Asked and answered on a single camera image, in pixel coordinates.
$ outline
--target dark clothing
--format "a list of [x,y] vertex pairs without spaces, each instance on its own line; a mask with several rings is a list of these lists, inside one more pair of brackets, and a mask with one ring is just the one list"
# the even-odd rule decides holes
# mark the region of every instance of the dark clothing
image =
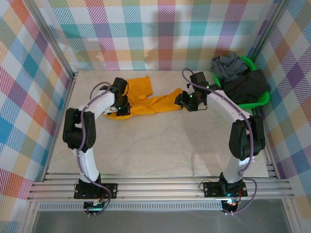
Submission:
[[222,87],[226,95],[236,104],[255,103],[260,96],[270,90],[260,69],[223,83]]
[[212,59],[211,66],[210,71],[222,82],[232,81],[248,69],[245,62],[234,53],[230,53],[228,57],[219,56]]

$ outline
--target plaid wallpaper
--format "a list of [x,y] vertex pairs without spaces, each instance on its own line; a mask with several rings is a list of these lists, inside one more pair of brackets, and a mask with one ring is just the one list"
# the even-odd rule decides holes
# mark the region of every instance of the plaid wallpaper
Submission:
[[265,129],[282,178],[291,181],[311,232],[311,1],[291,0],[257,62],[271,86]]
[[22,0],[0,0],[0,233],[21,226],[68,84]]
[[279,2],[280,2],[280,0],[273,0],[273,3],[272,3],[272,5],[271,5],[271,7],[269,9],[269,12],[266,15],[266,17],[265,17],[265,19],[264,19],[264,21],[263,21],[263,23],[262,23],[262,25],[261,25],[257,35],[256,35],[256,38],[255,38],[255,40],[254,40],[254,42],[252,44],[252,47],[250,48],[250,50],[248,52],[247,57],[251,57],[252,53],[254,52],[254,50],[255,50],[259,40],[261,39],[264,31],[266,30],[267,26],[269,25],[269,22],[270,22],[270,20],[271,20],[271,18],[273,16],[273,14],[274,14],[274,12],[276,10],[277,4]]
[[229,50],[247,54],[271,0],[36,2],[73,69],[207,70]]

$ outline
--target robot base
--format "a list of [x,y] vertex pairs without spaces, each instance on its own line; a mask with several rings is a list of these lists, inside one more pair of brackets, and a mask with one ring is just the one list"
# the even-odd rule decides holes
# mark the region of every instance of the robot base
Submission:
[[[117,197],[118,184],[117,183],[101,183],[101,176],[99,175],[95,183],[105,186],[111,192],[111,199]],[[92,183],[86,183],[79,179],[79,182],[75,186],[75,192],[73,198],[75,199],[107,199],[108,193]]]
[[223,173],[220,174],[218,182],[204,182],[203,191],[206,198],[247,197],[246,185],[243,180],[228,183]]
[[203,190],[206,198],[247,197],[247,190],[244,182],[241,182],[239,187],[227,190],[225,193],[219,182],[204,182]]

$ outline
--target green basket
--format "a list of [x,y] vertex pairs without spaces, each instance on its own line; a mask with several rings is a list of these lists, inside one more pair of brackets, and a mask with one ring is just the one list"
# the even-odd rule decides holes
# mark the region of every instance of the green basket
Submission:
[[[254,63],[250,59],[248,59],[247,57],[241,56],[240,58],[242,61],[244,61],[246,63],[246,65],[248,67],[250,67],[251,71],[254,71],[257,69],[256,66],[254,65]],[[216,84],[218,86],[220,86],[220,82],[219,82],[219,79],[217,78],[216,74],[214,74],[214,79],[216,81]],[[238,106],[244,110],[253,109],[253,108],[256,108],[258,106],[263,106],[263,105],[267,104],[269,102],[269,99],[270,99],[270,94],[269,94],[269,92],[266,91],[262,96],[259,97],[257,103],[244,103],[244,104],[239,104]]]

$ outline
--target yellow towel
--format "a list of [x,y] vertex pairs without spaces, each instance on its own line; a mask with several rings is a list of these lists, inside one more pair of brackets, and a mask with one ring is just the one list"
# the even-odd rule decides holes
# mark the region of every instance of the yellow towel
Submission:
[[169,95],[148,98],[152,95],[150,77],[129,79],[128,82],[128,101],[131,106],[131,114],[127,116],[117,116],[116,113],[105,115],[110,119],[125,120],[134,115],[148,115],[181,109],[174,104],[176,96],[182,93],[182,89],[177,88]]

